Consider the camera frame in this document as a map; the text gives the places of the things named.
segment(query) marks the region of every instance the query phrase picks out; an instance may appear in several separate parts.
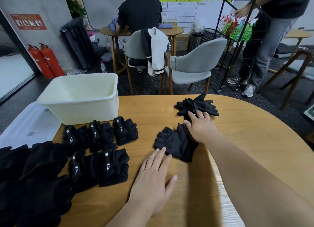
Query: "red sign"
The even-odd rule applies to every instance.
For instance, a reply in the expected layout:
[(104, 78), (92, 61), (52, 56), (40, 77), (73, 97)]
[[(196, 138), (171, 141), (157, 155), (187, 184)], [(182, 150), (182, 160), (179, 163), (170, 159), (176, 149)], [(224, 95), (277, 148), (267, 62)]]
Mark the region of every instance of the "red sign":
[(20, 30), (46, 30), (39, 14), (11, 14), (12, 19)]

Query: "fire extinguisher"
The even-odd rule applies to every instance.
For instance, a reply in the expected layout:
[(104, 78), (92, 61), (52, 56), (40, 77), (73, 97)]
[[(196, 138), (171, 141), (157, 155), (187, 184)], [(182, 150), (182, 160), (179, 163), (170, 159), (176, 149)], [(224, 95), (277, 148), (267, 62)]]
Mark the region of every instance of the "fire extinguisher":
[(41, 73), (49, 79), (52, 79), (55, 77), (55, 75), (53, 75), (52, 71), (50, 70), (50, 67), (48, 66), (48, 64), (45, 61), (44, 56), (42, 55), (41, 51), (39, 50), (39, 48), (37, 48), (36, 46), (32, 46), (30, 44), (28, 44), (28, 52), (31, 54), (31, 56), (33, 57), (33, 59), (37, 62), (37, 65), (39, 66)]
[(56, 77), (64, 76), (64, 72), (58, 63), (58, 60), (55, 54), (53, 53), (53, 50), (45, 44), (40, 44), (40, 45), (41, 45), (40, 51), (43, 54), (53, 74)]

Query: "chair seat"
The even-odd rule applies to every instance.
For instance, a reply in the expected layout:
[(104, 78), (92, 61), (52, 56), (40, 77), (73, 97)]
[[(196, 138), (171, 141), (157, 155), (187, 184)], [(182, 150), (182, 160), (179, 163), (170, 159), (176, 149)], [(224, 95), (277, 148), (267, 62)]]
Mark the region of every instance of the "chair seat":
[[(169, 77), (169, 68), (168, 66), (165, 68), (167, 76)], [(186, 85), (194, 82), (202, 81), (206, 78), (209, 78), (211, 72), (203, 72), (203, 73), (184, 73), (172, 70), (172, 81), (179, 85)]]

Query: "water bottle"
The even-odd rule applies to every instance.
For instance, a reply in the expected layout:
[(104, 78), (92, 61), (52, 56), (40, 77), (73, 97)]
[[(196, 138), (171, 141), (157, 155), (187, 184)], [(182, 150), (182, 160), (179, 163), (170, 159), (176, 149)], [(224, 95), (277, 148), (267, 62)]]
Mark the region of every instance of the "water bottle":
[(100, 62), (100, 68), (101, 68), (101, 71), (103, 72), (103, 73), (106, 73), (107, 71), (106, 71), (106, 67), (105, 67), (105, 65), (104, 65), (104, 63), (101, 61)]

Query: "gray jeans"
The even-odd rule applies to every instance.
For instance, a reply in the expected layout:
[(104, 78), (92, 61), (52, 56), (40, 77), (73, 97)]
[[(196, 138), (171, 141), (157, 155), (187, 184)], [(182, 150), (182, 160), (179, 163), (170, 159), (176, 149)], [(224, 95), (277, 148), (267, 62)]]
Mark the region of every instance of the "gray jeans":
[(252, 36), (243, 51), (243, 63), (239, 70), (242, 79), (248, 84), (259, 86), (267, 73), (269, 62), (281, 40), (291, 30), (298, 18), (275, 19), (265, 12), (259, 12), (258, 21), (252, 29)]

